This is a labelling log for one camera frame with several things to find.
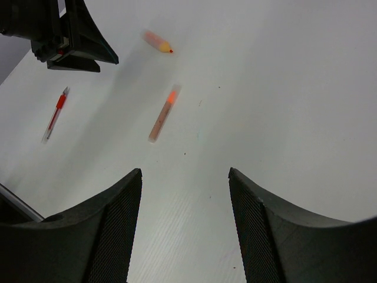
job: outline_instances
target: pen cap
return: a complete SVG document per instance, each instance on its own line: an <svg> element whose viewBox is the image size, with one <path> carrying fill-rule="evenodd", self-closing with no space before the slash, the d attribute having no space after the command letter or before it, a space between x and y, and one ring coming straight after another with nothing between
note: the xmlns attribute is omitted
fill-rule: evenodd
<svg viewBox="0 0 377 283"><path fill-rule="evenodd" d="M181 88L182 87L178 84L173 85L173 88L171 89L170 94L167 97L166 101L169 102L170 104L174 104L177 100L179 92L181 91Z"/></svg>

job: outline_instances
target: mesh texture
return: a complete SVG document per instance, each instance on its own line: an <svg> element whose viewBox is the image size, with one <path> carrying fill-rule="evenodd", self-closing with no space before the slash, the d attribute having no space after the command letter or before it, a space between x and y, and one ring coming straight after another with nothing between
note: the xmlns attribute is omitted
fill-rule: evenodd
<svg viewBox="0 0 377 283"><path fill-rule="evenodd" d="M141 177L135 177L106 208L102 230L88 275L88 283L125 283L130 266Z"/></svg>
<svg viewBox="0 0 377 283"><path fill-rule="evenodd" d="M237 177L229 183L246 282L284 282L262 202Z"/></svg>

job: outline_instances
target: pencil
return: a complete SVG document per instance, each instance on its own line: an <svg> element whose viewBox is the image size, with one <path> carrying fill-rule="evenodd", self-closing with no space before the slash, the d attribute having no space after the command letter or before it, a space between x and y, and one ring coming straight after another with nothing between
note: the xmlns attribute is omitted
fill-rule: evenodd
<svg viewBox="0 0 377 283"><path fill-rule="evenodd" d="M149 30L145 30L143 33L143 38L155 49L160 50L161 52L173 53L173 49L171 49L169 42L159 37L157 34Z"/></svg>
<svg viewBox="0 0 377 283"><path fill-rule="evenodd" d="M163 125L166 121L166 118L169 115L171 108L173 107L174 103L177 100L177 97L179 95L180 90L181 90L181 87L179 85L173 86L173 89L171 90L171 92L170 92L170 94L169 94L169 96L168 96L168 98L167 98L167 100L164 104L164 107L162 108L160 115L158 115L158 118L157 118L156 122L154 123L152 131L149 134L148 140L151 143L154 143L157 140L158 135L160 134L161 129L162 129L162 127L163 127Z"/></svg>

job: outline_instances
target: white table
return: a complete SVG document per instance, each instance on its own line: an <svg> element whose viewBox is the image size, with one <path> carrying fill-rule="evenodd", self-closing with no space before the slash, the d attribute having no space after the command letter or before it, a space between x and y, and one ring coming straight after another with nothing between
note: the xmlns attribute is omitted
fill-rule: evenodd
<svg viewBox="0 0 377 283"><path fill-rule="evenodd" d="M48 216L140 167L130 283L244 282L231 166L316 213L377 213L376 1L86 2L120 64L50 71L29 52L0 87L0 182ZM142 42L143 28L174 55Z"/></svg>

